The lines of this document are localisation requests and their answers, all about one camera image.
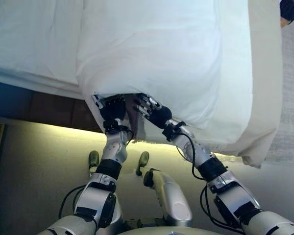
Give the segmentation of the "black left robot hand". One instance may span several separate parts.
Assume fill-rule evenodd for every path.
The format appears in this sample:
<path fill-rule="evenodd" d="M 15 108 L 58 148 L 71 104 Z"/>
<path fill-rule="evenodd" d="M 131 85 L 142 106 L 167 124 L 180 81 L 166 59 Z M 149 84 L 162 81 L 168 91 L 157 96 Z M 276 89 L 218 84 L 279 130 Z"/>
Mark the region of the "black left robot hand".
<path fill-rule="evenodd" d="M 123 120 L 126 114 L 125 99 L 120 96 L 111 96 L 100 99 L 98 95 L 92 95 L 95 105 L 104 121 L 120 119 Z"/>

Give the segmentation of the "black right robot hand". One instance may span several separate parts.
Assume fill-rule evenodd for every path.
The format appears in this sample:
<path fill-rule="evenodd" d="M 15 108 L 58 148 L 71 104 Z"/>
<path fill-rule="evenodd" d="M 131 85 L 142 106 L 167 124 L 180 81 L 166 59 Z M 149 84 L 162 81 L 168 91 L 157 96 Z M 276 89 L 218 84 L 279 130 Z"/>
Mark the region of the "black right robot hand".
<path fill-rule="evenodd" d="M 168 107 L 144 93 L 135 94 L 134 103 L 133 109 L 160 129 L 164 129 L 168 120 L 172 119 L 172 113 Z"/>

